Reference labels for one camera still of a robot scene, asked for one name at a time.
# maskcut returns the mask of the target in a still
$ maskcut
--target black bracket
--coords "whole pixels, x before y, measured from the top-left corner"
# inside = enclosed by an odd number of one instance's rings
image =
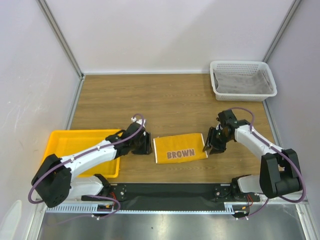
[[[283,150],[300,171],[297,153],[292,149]],[[267,153],[261,157],[260,187],[270,199],[302,190],[298,174],[278,153]]]
[[[203,152],[209,149],[209,154],[221,154],[226,150],[226,142],[221,142],[217,136],[219,136],[219,131],[214,127],[209,128],[208,137],[206,138],[205,145],[203,148]]]
[[[214,187],[214,201],[216,203],[225,203],[225,202],[240,202],[247,203],[248,195],[252,198],[254,202],[260,202],[259,195],[255,195],[254,192],[243,193],[240,191],[235,191],[235,185],[232,182],[229,186],[227,185],[217,185]]]
[[[36,181],[42,177],[53,167],[61,163],[61,158],[55,154],[49,155],[41,164],[39,170],[36,172],[31,184],[34,185]],[[45,177],[35,188],[42,200],[48,208],[54,208],[62,203],[69,195],[71,183],[70,168],[61,166],[55,171]]]
[[[119,202],[126,199],[127,186],[123,183],[113,183],[112,191]]]
[[[137,122],[131,123],[127,130],[120,130],[117,133],[106,137],[105,140],[111,143],[118,142],[134,134],[140,127],[141,125]],[[116,149],[115,158],[127,155],[130,151],[136,155],[149,155],[152,153],[151,134],[150,132],[147,132],[143,127],[131,139],[128,139],[127,141],[115,145],[114,149]]]

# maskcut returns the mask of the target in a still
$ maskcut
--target metal floor panel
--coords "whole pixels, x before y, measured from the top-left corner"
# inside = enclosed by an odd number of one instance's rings
[[[123,213],[99,221],[83,217],[48,226],[74,216],[46,213],[38,240],[306,239],[294,204],[267,205],[249,220],[236,220],[231,215]]]

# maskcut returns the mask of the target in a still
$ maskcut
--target black motor joint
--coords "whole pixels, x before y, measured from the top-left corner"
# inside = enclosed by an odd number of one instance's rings
[[[225,110],[218,114],[219,128],[210,127],[203,151],[209,154],[221,154],[226,151],[227,142],[235,140],[235,130],[243,125],[249,125],[247,120],[237,120],[232,110]]]
[[[129,125],[127,130],[120,130],[117,133],[106,137],[105,140],[115,143],[129,138],[136,133],[140,127],[141,125],[139,123],[133,122]],[[142,127],[141,130],[132,138],[114,145],[114,149],[117,150],[115,158],[127,155],[130,151],[137,155],[149,155],[152,153],[151,134],[146,131],[145,127]]]

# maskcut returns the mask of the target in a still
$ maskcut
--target white wall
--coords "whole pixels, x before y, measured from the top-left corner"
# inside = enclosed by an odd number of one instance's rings
[[[320,1],[303,1],[268,62],[277,96],[268,99],[284,147],[297,151],[320,227]]]
[[[35,0],[0,5],[0,229],[21,200],[21,240],[34,214],[31,180],[51,131],[66,127],[79,78]]]
[[[189,73],[261,61],[293,0],[47,2],[85,73]]]

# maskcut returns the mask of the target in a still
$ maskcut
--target gray cloth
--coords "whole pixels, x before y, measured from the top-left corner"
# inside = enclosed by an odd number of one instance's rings
[[[252,76],[217,71],[213,75],[216,91],[221,94],[272,94],[273,92],[261,70]]]

